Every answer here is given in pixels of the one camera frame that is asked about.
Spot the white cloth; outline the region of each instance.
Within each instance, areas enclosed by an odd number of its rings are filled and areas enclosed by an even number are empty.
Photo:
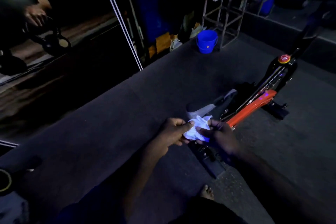
[[[191,129],[189,129],[187,132],[185,132],[183,135],[185,138],[189,139],[189,140],[201,140],[201,141],[209,141],[209,138],[202,136],[200,133],[197,132],[196,127],[200,127],[200,128],[205,128],[210,130],[209,125],[208,125],[208,121],[212,118],[212,116],[204,116],[203,118],[201,116],[196,116],[195,119],[191,119],[189,121],[193,121],[195,122],[195,124],[193,125],[193,127]]]

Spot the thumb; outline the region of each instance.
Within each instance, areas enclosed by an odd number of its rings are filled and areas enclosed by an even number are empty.
[[[212,137],[213,130],[208,130],[208,129],[200,128],[200,127],[197,127],[196,130],[197,130],[197,132],[200,133],[202,136],[205,136],[205,137],[207,137],[207,138]]]
[[[190,130],[193,126],[194,126],[195,122],[190,121],[187,122],[186,124],[183,124],[181,126],[179,126],[179,130],[181,131],[181,133],[187,132],[188,130]]]

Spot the blue barrel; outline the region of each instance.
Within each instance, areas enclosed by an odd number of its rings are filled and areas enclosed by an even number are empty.
[[[213,30],[204,30],[197,35],[197,46],[199,51],[204,54],[212,52],[217,44],[218,35]]]

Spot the wooden stool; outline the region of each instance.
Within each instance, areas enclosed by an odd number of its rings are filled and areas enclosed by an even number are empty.
[[[216,29],[222,30],[222,38],[221,38],[220,48],[223,48],[225,45],[229,44],[230,42],[232,42],[233,40],[235,40],[238,37],[239,31],[240,31],[240,27],[241,27],[241,24],[242,24],[242,20],[243,20],[243,15],[244,15],[245,9],[246,9],[247,0],[244,0],[244,4],[243,4],[243,7],[242,7],[242,10],[234,8],[234,7],[231,7],[231,1],[232,0],[229,0],[227,6],[223,6],[223,0],[220,0],[220,6],[217,7],[216,9],[208,12],[208,13],[206,13],[208,0],[205,0],[205,4],[204,4],[202,26],[204,26],[204,20],[207,20],[207,21],[210,21],[210,22],[212,22],[212,23],[214,23],[216,25],[215,30]],[[219,21],[220,18],[221,18],[221,10],[222,9],[226,10],[225,23],[224,24]],[[217,10],[218,10],[217,21],[214,21],[214,20],[208,18],[208,16],[210,14],[214,13]],[[234,18],[232,21],[229,22],[228,21],[229,20],[229,13],[234,13],[234,14],[237,14],[238,16],[236,18]],[[237,33],[233,34],[231,32],[226,32],[227,27],[229,25],[231,25],[232,23],[236,22],[237,20],[239,20]],[[233,35],[233,39],[231,39],[226,44],[224,44],[224,36],[225,36],[225,34]]]

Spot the yellow ring object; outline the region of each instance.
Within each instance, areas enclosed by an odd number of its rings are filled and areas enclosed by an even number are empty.
[[[3,169],[0,169],[0,172],[3,172],[5,175],[8,176],[8,185],[7,187],[5,187],[4,189],[0,189],[0,192],[4,192],[6,191],[7,189],[9,189],[9,187],[12,185],[12,177],[11,175],[9,174],[9,172],[7,172],[6,170],[3,170]]]

